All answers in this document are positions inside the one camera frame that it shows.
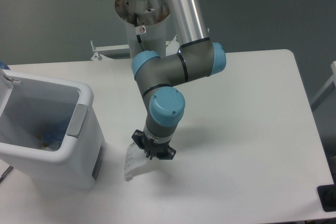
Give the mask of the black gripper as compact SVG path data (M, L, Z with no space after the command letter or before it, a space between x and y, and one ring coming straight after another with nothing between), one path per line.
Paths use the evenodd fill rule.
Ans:
M160 160L172 160L176 150L169 146L170 141L155 143L153 138L147 138L144 132L135 130L132 139L139 149L145 152L145 157L152 160L157 157Z

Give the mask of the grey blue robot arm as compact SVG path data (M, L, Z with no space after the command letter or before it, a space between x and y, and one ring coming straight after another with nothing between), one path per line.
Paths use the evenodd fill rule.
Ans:
M176 86L223 71L225 52L210 40L198 0L115 0L115 10L131 27L131 68L147 111L132 139L149 159L173 159L185 110Z

